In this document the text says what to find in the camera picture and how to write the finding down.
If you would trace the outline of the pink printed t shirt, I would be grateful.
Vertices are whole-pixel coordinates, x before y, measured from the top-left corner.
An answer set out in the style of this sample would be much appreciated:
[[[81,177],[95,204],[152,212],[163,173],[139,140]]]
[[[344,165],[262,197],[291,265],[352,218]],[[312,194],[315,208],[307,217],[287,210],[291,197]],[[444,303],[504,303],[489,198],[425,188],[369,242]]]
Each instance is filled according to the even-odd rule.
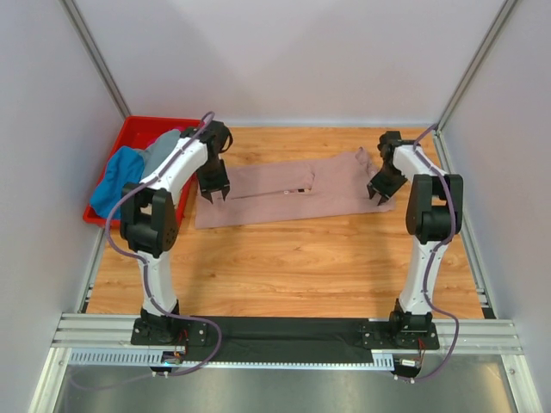
[[[393,200],[368,197],[378,172],[364,148],[334,157],[236,166],[227,169],[226,198],[197,200],[195,227],[219,228],[358,213],[385,213]]]

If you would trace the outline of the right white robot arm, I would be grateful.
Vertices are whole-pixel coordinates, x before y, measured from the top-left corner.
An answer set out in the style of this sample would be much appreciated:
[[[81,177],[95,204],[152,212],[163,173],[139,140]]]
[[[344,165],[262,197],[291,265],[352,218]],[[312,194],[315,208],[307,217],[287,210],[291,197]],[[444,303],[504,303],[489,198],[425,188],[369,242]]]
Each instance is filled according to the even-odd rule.
[[[380,136],[377,148],[383,164],[367,185],[370,199],[382,205],[407,182],[411,190],[406,229],[412,236],[412,255],[405,286],[387,321],[365,321],[362,345],[369,349],[438,349],[433,315],[452,315],[436,308],[433,293],[443,255],[461,230],[463,178],[434,164],[420,140],[398,131]]]

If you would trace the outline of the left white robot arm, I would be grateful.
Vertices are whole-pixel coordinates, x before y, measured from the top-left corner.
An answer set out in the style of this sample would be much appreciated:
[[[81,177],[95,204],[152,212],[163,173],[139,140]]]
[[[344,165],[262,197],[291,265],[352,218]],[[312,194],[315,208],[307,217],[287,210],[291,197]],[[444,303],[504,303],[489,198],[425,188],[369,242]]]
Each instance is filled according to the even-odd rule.
[[[203,121],[177,133],[175,147],[161,164],[139,183],[122,190],[120,234],[139,264],[144,301],[135,320],[134,345],[183,346],[194,322],[178,318],[179,303],[170,270],[170,250],[179,224],[174,199],[192,176],[197,176],[200,195],[226,198],[230,181],[220,157],[232,145],[233,136],[221,121]]]

